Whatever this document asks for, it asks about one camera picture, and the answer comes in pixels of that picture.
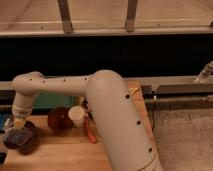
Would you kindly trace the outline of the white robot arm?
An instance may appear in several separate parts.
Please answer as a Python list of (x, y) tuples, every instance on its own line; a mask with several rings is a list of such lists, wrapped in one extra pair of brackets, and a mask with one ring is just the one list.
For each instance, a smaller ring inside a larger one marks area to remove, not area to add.
[(118, 73), (99, 70), (87, 76), (46, 78), (30, 72), (16, 76), (12, 87), (16, 91), (12, 105), (16, 118), (32, 113), (34, 100), (42, 91), (84, 96), (113, 171), (163, 171), (140, 112)]

